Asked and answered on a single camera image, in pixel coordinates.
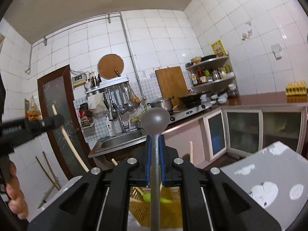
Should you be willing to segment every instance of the ceiling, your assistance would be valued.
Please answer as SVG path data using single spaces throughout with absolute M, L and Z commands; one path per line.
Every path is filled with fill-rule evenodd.
M 191 0 L 14 0 L 5 19 L 34 43 L 68 24 L 95 15 L 135 9 L 184 10 Z

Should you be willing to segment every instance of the round cutting board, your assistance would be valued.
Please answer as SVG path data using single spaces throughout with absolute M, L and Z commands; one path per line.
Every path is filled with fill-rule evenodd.
M 116 54 L 104 55 L 97 65 L 98 73 L 105 79 L 117 77 L 115 69 L 119 72 L 119 74 L 121 74 L 124 70 L 123 59 Z

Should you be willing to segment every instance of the electrical box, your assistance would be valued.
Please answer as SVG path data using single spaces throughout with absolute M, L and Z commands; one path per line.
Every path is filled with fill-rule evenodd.
M 87 82 L 87 76 L 85 74 L 77 75 L 72 78 L 72 85 L 73 88 L 77 88 L 79 86 L 82 86 L 86 84 Z

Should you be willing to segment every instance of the white towel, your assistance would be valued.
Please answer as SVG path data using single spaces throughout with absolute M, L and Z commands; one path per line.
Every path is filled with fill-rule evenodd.
M 103 101 L 103 93 L 92 95 L 88 97 L 89 110 L 93 113 L 99 113 L 106 109 Z

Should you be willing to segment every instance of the white electrical switch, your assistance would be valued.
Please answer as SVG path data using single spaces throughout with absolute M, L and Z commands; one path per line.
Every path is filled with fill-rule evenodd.
M 280 47 L 280 45 L 277 43 L 277 44 L 272 45 L 271 48 L 272 48 L 272 51 L 275 55 L 275 58 L 280 59 L 281 58 L 281 47 Z

